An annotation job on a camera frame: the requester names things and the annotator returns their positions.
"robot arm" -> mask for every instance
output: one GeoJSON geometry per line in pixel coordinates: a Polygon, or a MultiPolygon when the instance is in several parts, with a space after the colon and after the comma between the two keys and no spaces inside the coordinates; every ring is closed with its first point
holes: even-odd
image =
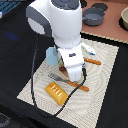
{"type": "Polygon", "coordinates": [[[80,80],[84,64],[79,45],[82,28],[80,1],[36,0],[27,7],[26,17],[36,33],[54,38],[70,81],[80,80]]]}
{"type": "Polygon", "coordinates": [[[36,0],[26,9],[26,17],[31,28],[38,34],[52,37],[52,29],[47,10],[48,0],[36,0]]]}

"wire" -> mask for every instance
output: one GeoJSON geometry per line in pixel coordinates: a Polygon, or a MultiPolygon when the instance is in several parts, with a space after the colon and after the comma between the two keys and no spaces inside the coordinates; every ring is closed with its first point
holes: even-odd
{"type": "Polygon", "coordinates": [[[65,103],[63,104],[62,108],[54,115],[50,115],[50,114],[44,114],[42,113],[42,111],[37,107],[37,103],[36,103],[36,100],[35,100],[35,96],[34,96],[34,91],[33,91],[33,74],[34,74],[34,67],[35,67],[35,60],[36,60],[36,55],[37,55],[37,50],[38,50],[38,46],[39,46],[39,34],[37,34],[37,43],[36,43],[36,48],[35,48],[35,53],[34,53],[34,57],[33,57],[33,63],[32,63],[32,72],[31,72],[31,94],[32,94],[32,99],[33,99],[33,103],[34,103],[34,106],[35,108],[37,109],[37,111],[39,112],[39,114],[41,114],[43,117],[46,117],[46,118],[52,118],[52,117],[56,117],[65,107],[65,105],[67,104],[69,98],[72,96],[72,94],[79,88],[81,87],[85,80],[86,80],[86,69],[85,68],[82,68],[82,71],[83,71],[83,75],[84,75],[84,80],[83,82],[77,86],[71,93],[70,95],[68,96],[67,100],[65,101],[65,103]]]}

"cloth mat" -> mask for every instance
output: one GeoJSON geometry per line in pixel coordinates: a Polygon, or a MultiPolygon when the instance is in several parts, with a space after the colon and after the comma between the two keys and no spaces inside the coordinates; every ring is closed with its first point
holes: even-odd
{"type": "MultiPolygon", "coordinates": [[[[85,42],[96,51],[96,55],[93,56],[82,50],[83,56],[101,61],[102,64],[95,65],[86,62],[88,70],[84,85],[88,87],[90,91],[85,92],[78,89],[57,117],[78,128],[95,128],[118,47],[83,38],[81,42],[85,42]]],[[[34,74],[34,92],[38,107],[50,114],[55,114],[61,106],[58,106],[45,91],[45,87],[54,81],[48,77],[49,72],[60,76],[59,66],[48,66],[45,59],[34,74]]],[[[29,80],[17,98],[33,105],[30,82],[29,80]]],[[[74,89],[73,86],[64,82],[55,82],[68,94],[74,89]]]]}

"yellow sponge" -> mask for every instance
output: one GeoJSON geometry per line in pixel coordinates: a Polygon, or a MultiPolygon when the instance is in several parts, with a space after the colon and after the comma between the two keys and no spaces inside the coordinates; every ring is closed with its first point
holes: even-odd
{"type": "Polygon", "coordinates": [[[45,91],[58,103],[58,105],[63,105],[66,99],[68,98],[68,94],[59,87],[55,82],[50,83],[45,91]]]}

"dark table surface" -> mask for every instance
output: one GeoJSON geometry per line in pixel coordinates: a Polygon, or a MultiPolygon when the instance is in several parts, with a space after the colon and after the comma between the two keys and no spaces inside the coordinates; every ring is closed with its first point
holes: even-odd
{"type": "MultiPolygon", "coordinates": [[[[0,104],[50,128],[74,128],[57,117],[42,117],[32,105],[16,98],[30,79],[36,45],[37,35],[25,16],[30,3],[22,2],[0,20],[0,104]]],[[[119,47],[96,128],[128,128],[128,44],[81,36],[119,47]]],[[[40,36],[35,70],[45,59],[46,49],[53,45],[53,38],[40,36]]]]}

